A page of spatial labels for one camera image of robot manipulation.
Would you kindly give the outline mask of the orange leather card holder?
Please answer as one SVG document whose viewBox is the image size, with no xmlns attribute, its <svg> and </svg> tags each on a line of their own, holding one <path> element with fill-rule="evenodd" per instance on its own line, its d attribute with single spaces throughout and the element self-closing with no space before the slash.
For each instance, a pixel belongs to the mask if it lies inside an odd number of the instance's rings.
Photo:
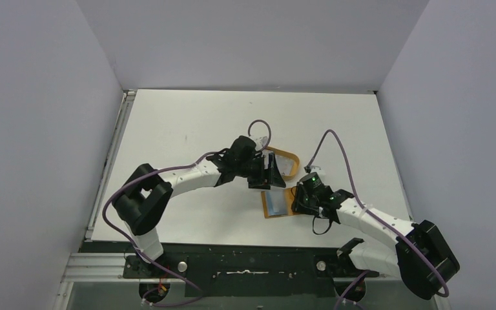
<svg viewBox="0 0 496 310">
<path fill-rule="evenodd" d="M 284 216 L 296 216 L 299 212 L 293 210 L 296 189 L 290 187 L 279 191 L 262 191 L 263 215 L 265 218 L 278 218 Z"/>
</svg>

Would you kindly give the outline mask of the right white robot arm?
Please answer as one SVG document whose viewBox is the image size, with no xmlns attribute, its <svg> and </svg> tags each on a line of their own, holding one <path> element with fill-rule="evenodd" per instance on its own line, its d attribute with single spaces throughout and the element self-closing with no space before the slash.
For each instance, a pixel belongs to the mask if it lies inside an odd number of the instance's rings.
<svg viewBox="0 0 496 310">
<path fill-rule="evenodd" d="M 294 190 L 295 212 L 356 229 L 379 242 L 352 238 L 338 250 L 337 266 L 347 276 L 373 271 L 402 280 L 421 299 L 448 294 L 447 282 L 460 264 L 438 227 L 427 220 L 403 220 L 363 203 L 355 194 L 325 185 L 316 172 Z"/>
</svg>

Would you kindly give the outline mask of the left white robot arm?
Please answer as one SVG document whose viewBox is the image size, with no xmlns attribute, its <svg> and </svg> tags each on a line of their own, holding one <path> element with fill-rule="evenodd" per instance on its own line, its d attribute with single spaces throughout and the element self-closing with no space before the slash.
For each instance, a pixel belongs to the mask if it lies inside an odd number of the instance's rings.
<svg viewBox="0 0 496 310">
<path fill-rule="evenodd" d="M 110 198 L 119 218 L 127 225 L 126 237 L 140 254 L 140 269 L 149 277 L 164 272 L 164 250 L 156 229 L 169 200 L 202 188 L 213 188 L 245 178 L 250 189 L 285 188 L 273 152 L 261 143 L 239 136 L 232 145 L 204 154 L 193 164 L 155 169 L 140 165 Z"/>
</svg>

